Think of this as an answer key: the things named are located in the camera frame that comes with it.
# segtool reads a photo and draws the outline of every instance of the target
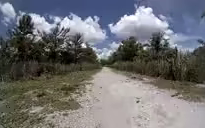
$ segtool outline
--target bush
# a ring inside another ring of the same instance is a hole
[[[36,61],[14,63],[7,67],[8,72],[0,74],[0,81],[34,79],[42,74],[60,75],[75,71],[93,70],[100,68],[99,64],[69,64],[38,63]]]

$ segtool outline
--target green vegetation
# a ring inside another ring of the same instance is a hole
[[[205,82],[205,41],[193,52],[171,48],[163,33],[154,33],[149,44],[142,45],[134,38],[122,41],[108,63],[111,67],[168,80]]]
[[[35,80],[0,83],[0,123],[6,128],[40,124],[47,114],[78,109],[74,96],[84,92],[85,80],[97,70],[46,75]]]
[[[31,17],[23,15],[8,36],[0,37],[0,82],[99,68],[83,36],[69,32],[60,23],[49,33],[36,31]]]
[[[60,23],[45,33],[23,15],[0,37],[0,123],[6,128],[31,127],[46,114],[78,109],[72,94],[100,65],[80,33]]]

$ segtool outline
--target sandy road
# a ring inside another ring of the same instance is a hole
[[[101,128],[205,128],[205,103],[171,97],[143,81],[103,68],[94,76],[92,105]]]

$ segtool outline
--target white sand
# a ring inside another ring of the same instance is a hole
[[[82,108],[47,121],[56,128],[205,128],[205,103],[171,97],[139,80],[103,68],[82,97]]]

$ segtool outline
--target white cloud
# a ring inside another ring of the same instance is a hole
[[[111,44],[109,44],[109,47],[112,49],[112,50],[117,50],[118,47],[120,46],[121,43],[116,43],[116,42],[112,42]]]
[[[19,12],[19,14],[17,20],[26,13]],[[89,16],[83,20],[81,17],[72,13],[64,18],[50,15],[49,19],[53,22],[49,23],[45,17],[39,14],[29,13],[29,15],[32,17],[35,31],[39,30],[40,32],[49,33],[56,24],[60,23],[61,27],[70,28],[70,35],[81,33],[83,34],[84,41],[92,45],[102,42],[107,38],[106,31],[100,27],[99,17],[97,16],[94,16],[93,18]]]
[[[107,38],[106,31],[100,27],[99,17],[97,16],[82,19],[71,13],[61,20],[61,26],[70,28],[72,34],[82,33],[84,41],[90,44],[101,42]]]
[[[113,53],[109,48],[97,49],[96,47],[93,47],[93,50],[97,53],[99,59],[106,59]]]
[[[98,49],[93,47],[93,50],[97,53],[99,59],[106,59],[118,49],[120,44],[121,43],[112,42],[108,45],[108,48]]]
[[[153,14],[149,7],[138,7],[135,14],[124,15],[115,24],[109,24],[109,28],[117,37],[125,39],[134,36],[141,41],[148,40],[154,32],[169,30],[169,24],[165,16],[159,18]]]
[[[55,24],[50,24],[45,17],[36,14],[36,13],[29,13],[32,18],[32,22],[34,23],[34,28],[39,30],[40,32],[51,32],[51,29],[55,27]]]
[[[8,25],[8,23],[11,23],[13,20],[15,20],[16,12],[15,12],[12,4],[10,4],[8,2],[6,2],[6,3],[0,2],[0,10],[4,16],[3,23],[5,25]]]
[[[111,33],[121,39],[126,39],[130,36],[136,37],[140,42],[147,42],[154,32],[164,32],[164,37],[170,40],[170,46],[177,46],[179,49],[183,47],[177,45],[190,40],[198,39],[198,36],[187,36],[180,33],[175,33],[169,28],[171,18],[164,15],[156,16],[153,9],[150,7],[136,7],[136,11],[132,15],[124,15],[117,23],[109,24]]]

